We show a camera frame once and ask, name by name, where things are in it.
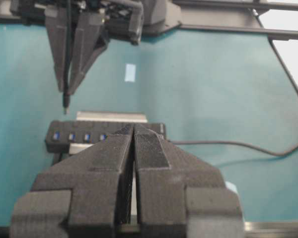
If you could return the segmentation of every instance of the black plastic part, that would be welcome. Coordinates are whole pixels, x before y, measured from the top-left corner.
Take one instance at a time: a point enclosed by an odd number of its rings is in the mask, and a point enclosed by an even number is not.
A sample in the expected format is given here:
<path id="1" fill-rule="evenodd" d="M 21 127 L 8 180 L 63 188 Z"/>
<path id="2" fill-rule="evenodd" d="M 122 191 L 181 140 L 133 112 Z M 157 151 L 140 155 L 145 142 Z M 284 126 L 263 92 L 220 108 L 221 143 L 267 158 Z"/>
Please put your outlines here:
<path id="1" fill-rule="evenodd" d="M 128 225 L 134 162 L 138 226 Z M 196 238 L 202 233 L 243 238 L 237 195 L 218 169 L 141 124 L 128 124 L 39 174 L 17 201 L 10 226 L 11 238 Z"/>
<path id="2" fill-rule="evenodd" d="M 186 236 L 186 187 L 225 189 L 218 169 L 135 126 L 137 215 L 144 238 Z"/>
<path id="3" fill-rule="evenodd" d="M 71 190 L 69 237 L 113 237 L 130 219 L 133 127 L 39 174 L 31 191 Z"/>
<path id="4" fill-rule="evenodd" d="M 90 144 L 95 144 L 101 140 L 101 136 L 107 136 L 125 127 L 123 122 L 93 122 L 93 121 L 53 121 L 50 124 L 45 144 L 50 153 L 68 153 L 71 143 L 84 144 L 84 136 L 90 134 Z M 166 138 L 165 125 L 162 123 L 144 123 L 149 128 Z M 53 139 L 54 133 L 58 132 L 60 138 Z M 74 141 L 69 140 L 70 133 L 74 134 Z"/>

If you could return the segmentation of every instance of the metal frame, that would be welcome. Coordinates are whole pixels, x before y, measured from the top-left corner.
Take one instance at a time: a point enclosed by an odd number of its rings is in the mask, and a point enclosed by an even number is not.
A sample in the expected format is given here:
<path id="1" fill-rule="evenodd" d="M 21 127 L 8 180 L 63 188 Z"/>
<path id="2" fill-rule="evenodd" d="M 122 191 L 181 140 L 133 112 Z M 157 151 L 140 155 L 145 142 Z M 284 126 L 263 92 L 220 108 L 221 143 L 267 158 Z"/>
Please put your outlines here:
<path id="1" fill-rule="evenodd" d="M 245 222 L 245 238 L 298 238 L 298 222 Z M 0 227 L 0 238 L 9 237 L 9 227 Z M 121 225 L 117 238 L 139 238 L 139 225 Z"/>
<path id="2" fill-rule="evenodd" d="M 173 0 L 177 5 L 191 5 L 191 6 L 218 6 L 218 7 L 238 7 L 238 8 L 253 8 L 261 10 L 290 10 L 298 11 L 297 3 L 284 2 L 266 2 L 260 0 L 250 1 L 236 1 L 236 0 Z"/>
<path id="3" fill-rule="evenodd" d="M 224 9 L 224 10 L 240 10 L 255 9 L 258 14 L 262 14 L 271 9 L 276 10 L 292 10 L 298 11 L 298 4 L 292 3 L 281 3 L 281 2 L 262 2 L 260 0 L 249 1 L 236 1 L 236 0 L 174 0 L 175 4 L 181 6 L 184 10 L 189 11 L 190 8 L 196 9 L 200 7 L 203 11 L 214 11 L 214 9 Z M 247 33 L 261 33 L 267 34 L 267 36 L 274 40 L 298 40 L 298 31 L 292 30 L 276 30 L 276 29 L 266 29 L 264 27 L 252 28 L 243 27 L 243 22 L 239 26 L 217 25 L 214 26 L 197 23 L 197 24 L 186 24 L 185 22 L 181 26 L 182 29 L 195 29 L 195 30 L 212 30 L 212 31 L 228 31 L 228 32 L 247 32 Z"/>

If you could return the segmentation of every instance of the black cable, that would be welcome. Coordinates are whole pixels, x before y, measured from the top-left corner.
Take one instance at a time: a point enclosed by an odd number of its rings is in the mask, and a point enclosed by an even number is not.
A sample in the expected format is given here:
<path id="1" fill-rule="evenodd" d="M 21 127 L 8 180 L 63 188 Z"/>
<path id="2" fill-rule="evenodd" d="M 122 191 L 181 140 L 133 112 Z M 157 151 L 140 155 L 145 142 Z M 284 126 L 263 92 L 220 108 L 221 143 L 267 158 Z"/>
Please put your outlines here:
<path id="1" fill-rule="evenodd" d="M 174 145 L 212 145 L 212 144 L 223 144 L 223 145 L 236 145 L 236 146 L 242 146 L 247 147 L 252 150 L 257 150 L 262 153 L 276 156 L 276 157 L 283 157 L 291 154 L 292 152 L 296 151 L 298 149 L 298 144 L 294 147 L 290 148 L 289 150 L 286 150 L 284 152 L 273 152 L 270 150 L 263 149 L 261 147 L 243 143 L 243 142 L 237 142 L 237 141 L 225 141 L 225 140 L 193 140 L 193 141 L 169 141 Z"/>
<path id="2" fill-rule="evenodd" d="M 66 32 L 66 49 L 65 49 L 65 67 L 64 67 L 64 91 L 63 91 L 63 108 L 64 114 L 70 105 L 71 96 L 68 94 L 69 90 L 69 70 L 71 65 L 71 48 L 72 48 L 72 3 L 67 0 L 67 32 Z"/>

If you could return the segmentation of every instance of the teal backdrop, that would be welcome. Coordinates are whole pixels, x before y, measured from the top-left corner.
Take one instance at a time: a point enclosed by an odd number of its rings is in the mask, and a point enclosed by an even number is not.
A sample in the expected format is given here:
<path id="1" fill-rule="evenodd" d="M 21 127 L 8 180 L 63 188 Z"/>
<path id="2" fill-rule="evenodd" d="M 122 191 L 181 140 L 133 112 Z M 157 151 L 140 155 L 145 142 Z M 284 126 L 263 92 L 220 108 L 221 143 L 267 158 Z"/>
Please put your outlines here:
<path id="1" fill-rule="evenodd" d="M 126 64 L 136 65 L 125 82 Z M 176 30 L 138 47 L 112 40 L 63 115 L 46 30 L 0 25 L 0 226 L 52 155 L 44 137 L 77 111 L 143 112 L 172 140 L 298 143 L 298 96 L 264 35 Z M 236 184 L 247 221 L 298 220 L 298 151 L 274 158 L 225 145 L 182 146 Z"/>

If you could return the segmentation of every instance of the metal plate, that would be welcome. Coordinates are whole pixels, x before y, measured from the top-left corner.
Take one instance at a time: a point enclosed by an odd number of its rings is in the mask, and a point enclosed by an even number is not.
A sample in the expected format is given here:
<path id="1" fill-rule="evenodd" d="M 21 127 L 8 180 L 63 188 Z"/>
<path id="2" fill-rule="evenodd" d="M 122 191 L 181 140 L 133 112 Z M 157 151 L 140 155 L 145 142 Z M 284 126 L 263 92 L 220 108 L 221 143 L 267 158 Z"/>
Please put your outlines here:
<path id="1" fill-rule="evenodd" d="M 0 23 L 22 23 L 22 20 L 18 16 L 13 16 L 10 12 L 10 0 L 0 0 Z"/>
<path id="2" fill-rule="evenodd" d="M 167 16 L 165 21 L 151 25 L 144 26 L 143 35 L 144 36 L 158 36 L 167 31 L 170 31 L 181 25 L 182 16 L 181 8 L 173 3 L 167 3 Z"/>

